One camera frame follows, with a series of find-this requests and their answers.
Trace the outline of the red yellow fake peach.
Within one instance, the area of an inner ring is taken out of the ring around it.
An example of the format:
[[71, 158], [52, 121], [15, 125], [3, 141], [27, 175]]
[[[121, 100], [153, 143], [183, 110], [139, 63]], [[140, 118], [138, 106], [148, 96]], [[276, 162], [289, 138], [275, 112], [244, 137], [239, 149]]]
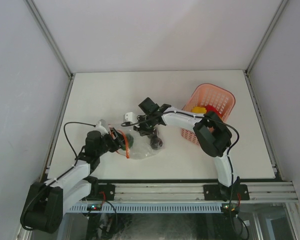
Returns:
[[213, 106], [211, 106], [211, 105], [206, 105], [204, 108], [206, 109], [206, 114], [212, 112], [212, 113], [215, 113], [215, 114], [217, 114], [218, 116], [220, 116], [219, 111], [218, 111], [215, 107], [213, 107]]

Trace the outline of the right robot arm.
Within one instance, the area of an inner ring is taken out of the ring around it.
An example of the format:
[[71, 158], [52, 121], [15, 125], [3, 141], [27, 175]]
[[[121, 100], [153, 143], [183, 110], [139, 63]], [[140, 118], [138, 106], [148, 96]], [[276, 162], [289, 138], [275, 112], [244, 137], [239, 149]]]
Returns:
[[240, 177], [235, 173], [230, 151], [239, 141], [238, 131], [213, 111], [193, 113], [169, 104], [159, 106], [149, 97], [139, 105], [143, 115], [126, 113], [124, 120], [140, 135], [151, 135], [157, 125], [179, 127], [193, 133], [199, 146], [214, 159], [220, 195], [227, 200], [238, 193]]

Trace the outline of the dark green fake fruit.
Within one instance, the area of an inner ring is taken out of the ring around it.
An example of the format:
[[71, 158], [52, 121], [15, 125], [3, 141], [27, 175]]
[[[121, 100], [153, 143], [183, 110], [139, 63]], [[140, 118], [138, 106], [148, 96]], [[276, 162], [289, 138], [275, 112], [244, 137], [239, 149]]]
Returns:
[[134, 144], [134, 137], [130, 133], [127, 133], [125, 136], [127, 139], [127, 144], [125, 146], [130, 149]]

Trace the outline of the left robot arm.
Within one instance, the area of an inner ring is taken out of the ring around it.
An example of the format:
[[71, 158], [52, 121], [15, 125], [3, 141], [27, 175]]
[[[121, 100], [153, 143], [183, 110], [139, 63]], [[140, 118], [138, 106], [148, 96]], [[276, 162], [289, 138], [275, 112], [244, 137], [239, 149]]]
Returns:
[[133, 143], [130, 134], [115, 128], [88, 132], [84, 146], [68, 170], [30, 186], [20, 216], [22, 228], [54, 233], [67, 211], [79, 200], [85, 197], [94, 200], [99, 196], [100, 188], [93, 184], [95, 177], [90, 175], [100, 164], [101, 156], [119, 150], [129, 152]]

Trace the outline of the yellow fake pear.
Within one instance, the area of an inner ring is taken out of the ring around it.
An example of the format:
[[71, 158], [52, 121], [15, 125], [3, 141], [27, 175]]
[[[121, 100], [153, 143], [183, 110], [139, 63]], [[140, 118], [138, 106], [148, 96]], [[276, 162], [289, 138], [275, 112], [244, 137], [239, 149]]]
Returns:
[[191, 112], [195, 114], [206, 114], [207, 109], [205, 107], [195, 106], [192, 108]]

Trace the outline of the clear zip top bag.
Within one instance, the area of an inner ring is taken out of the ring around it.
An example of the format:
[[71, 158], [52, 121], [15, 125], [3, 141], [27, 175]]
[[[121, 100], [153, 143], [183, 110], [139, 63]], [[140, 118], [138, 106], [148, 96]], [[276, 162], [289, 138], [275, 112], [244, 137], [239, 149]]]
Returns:
[[131, 134], [134, 138], [134, 143], [132, 148], [125, 150], [116, 151], [117, 154], [124, 156], [126, 159], [132, 160], [142, 160], [152, 156], [157, 155], [163, 148], [160, 150], [153, 150], [150, 145], [150, 138], [153, 136], [158, 136], [160, 138], [158, 127], [155, 127], [155, 133], [149, 136], [140, 136], [140, 134], [133, 129], [133, 127], [122, 127], [120, 124], [109, 124], [109, 129], [116, 129], [123, 134]]

